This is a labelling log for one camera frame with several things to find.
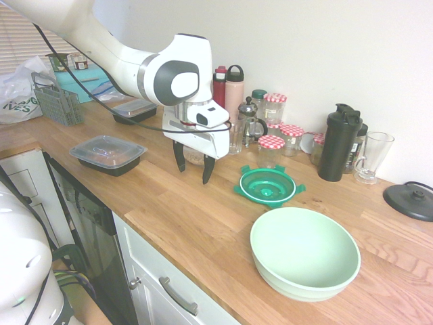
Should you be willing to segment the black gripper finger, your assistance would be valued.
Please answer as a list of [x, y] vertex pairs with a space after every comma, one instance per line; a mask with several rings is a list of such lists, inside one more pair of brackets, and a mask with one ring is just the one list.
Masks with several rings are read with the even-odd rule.
[[204, 171], [202, 174], [202, 183], [205, 185], [209, 182], [215, 165], [215, 158], [204, 155]]
[[183, 153], [184, 145], [180, 142], [173, 140], [173, 152], [179, 171], [182, 173], [185, 170], [186, 162]]

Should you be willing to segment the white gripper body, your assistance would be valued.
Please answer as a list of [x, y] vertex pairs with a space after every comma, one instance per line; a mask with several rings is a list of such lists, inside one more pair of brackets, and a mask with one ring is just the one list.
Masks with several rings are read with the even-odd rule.
[[229, 153], [230, 136], [227, 125], [222, 124], [210, 129], [201, 125], [190, 128], [175, 117], [174, 108], [164, 108], [162, 128], [166, 137], [215, 159]]

